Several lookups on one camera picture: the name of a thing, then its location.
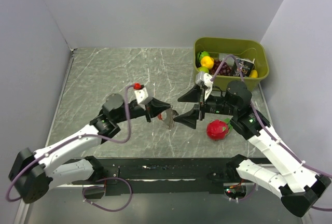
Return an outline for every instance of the grapes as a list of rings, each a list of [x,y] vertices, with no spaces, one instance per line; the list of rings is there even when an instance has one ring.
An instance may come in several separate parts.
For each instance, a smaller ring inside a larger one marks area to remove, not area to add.
[[[220,66],[221,61],[215,60],[213,68],[210,69],[210,74],[214,75],[217,72],[218,67]],[[218,73],[218,75],[224,75],[224,76],[230,76],[231,68],[227,65],[227,63],[224,63]]]

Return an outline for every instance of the wall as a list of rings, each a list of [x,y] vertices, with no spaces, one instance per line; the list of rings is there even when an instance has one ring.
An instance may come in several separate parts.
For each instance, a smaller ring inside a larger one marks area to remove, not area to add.
[[[192,47],[261,40],[282,0],[45,0],[71,48]]]
[[[273,123],[309,165],[332,173],[330,0],[284,0],[261,43],[271,74],[263,87]],[[316,206],[332,207],[332,187]],[[314,223],[332,214],[311,211]]]
[[[0,9],[0,223],[9,224],[18,203],[5,201],[7,176],[21,149],[45,145],[70,50],[43,0]]]

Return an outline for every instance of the marble table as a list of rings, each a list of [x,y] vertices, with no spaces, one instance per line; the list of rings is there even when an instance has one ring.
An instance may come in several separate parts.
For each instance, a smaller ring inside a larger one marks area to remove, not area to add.
[[[177,98],[193,86],[193,49],[189,48],[79,48],[74,50],[70,72],[61,95],[56,118],[47,145],[75,133],[99,112],[110,93],[121,93],[126,85],[139,82],[155,98],[171,103],[179,114],[189,111],[193,103],[180,103]],[[253,102],[266,117],[268,109],[260,87]],[[106,142],[77,157],[98,158],[230,158],[237,154],[264,157],[235,131],[226,139],[211,141],[206,125],[227,116],[207,114],[195,130],[176,123],[167,130],[157,118],[147,123],[144,117],[132,120],[132,138],[126,144]],[[120,123],[117,138],[124,138],[127,125]]]

